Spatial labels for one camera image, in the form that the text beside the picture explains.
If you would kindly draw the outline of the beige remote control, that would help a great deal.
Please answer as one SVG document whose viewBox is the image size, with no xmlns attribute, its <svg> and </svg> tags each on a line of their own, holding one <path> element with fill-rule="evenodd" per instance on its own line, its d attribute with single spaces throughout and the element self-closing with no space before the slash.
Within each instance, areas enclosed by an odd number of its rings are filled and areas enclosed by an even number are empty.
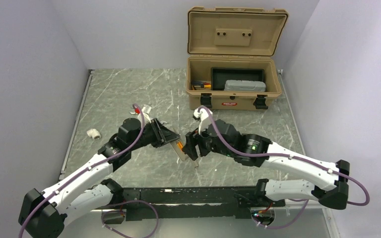
<svg viewBox="0 0 381 238">
<path fill-rule="evenodd" d="M 179 147 L 172 147 L 172 148 L 173 148 L 173 150 L 176 152 L 178 158 L 179 158 L 181 161 L 186 161 L 186 160 L 189 158 L 188 155 L 186 155 L 186 154 L 182 151 L 182 149 L 180 149 Z"/>
</svg>

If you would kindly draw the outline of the white PVC elbow fitting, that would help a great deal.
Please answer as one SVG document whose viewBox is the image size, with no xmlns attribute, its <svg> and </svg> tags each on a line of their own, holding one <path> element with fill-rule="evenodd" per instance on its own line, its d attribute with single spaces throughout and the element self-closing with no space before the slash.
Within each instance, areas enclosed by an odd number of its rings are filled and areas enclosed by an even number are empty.
<svg viewBox="0 0 381 238">
<path fill-rule="evenodd" d="M 100 132 L 95 128 L 87 130 L 86 134 L 88 137 L 90 137 L 93 140 L 98 140 L 101 138 Z"/>
</svg>

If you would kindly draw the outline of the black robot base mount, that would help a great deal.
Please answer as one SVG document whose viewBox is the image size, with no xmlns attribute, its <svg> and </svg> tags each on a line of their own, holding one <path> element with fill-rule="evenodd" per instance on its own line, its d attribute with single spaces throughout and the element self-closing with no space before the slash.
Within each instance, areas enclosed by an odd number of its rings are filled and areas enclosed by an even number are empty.
<svg viewBox="0 0 381 238">
<path fill-rule="evenodd" d="M 284 207 L 257 194 L 255 186 L 124 188 L 105 209 L 122 209 L 127 221 L 143 219 L 234 217 L 249 219 L 251 211 Z"/>
</svg>

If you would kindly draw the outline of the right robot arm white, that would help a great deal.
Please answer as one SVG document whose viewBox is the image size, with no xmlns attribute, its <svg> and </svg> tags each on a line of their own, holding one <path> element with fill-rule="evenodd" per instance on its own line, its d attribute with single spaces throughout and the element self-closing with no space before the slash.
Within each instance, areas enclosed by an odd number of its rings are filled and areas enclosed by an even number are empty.
<svg viewBox="0 0 381 238">
<path fill-rule="evenodd" d="M 260 206 L 283 199 L 308 199 L 331 209 L 347 207 L 349 185 L 346 176 L 350 172 L 347 161 L 319 161 L 266 137 L 240 133 L 221 119 L 205 130 L 188 132 L 185 139 L 182 151 L 192 160 L 212 152 L 233 158 L 243 166 L 265 167 L 299 177 L 289 181 L 260 179 L 253 193 L 254 201 Z"/>
</svg>

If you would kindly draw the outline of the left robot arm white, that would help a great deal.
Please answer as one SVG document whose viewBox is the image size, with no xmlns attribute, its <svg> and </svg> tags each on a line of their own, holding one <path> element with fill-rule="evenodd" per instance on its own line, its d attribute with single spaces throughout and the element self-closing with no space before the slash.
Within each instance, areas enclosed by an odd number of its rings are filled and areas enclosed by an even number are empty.
<svg viewBox="0 0 381 238">
<path fill-rule="evenodd" d="M 57 238 L 64 228 L 89 211 L 108 206 L 117 208 L 123 201 L 123 188 L 106 177 L 131 159 L 131 153 L 151 145 L 158 148 L 180 139 L 158 119 L 142 123 L 123 121 L 93 157 L 75 172 L 42 191 L 32 189 L 23 198 L 18 222 L 21 237 Z"/>
</svg>

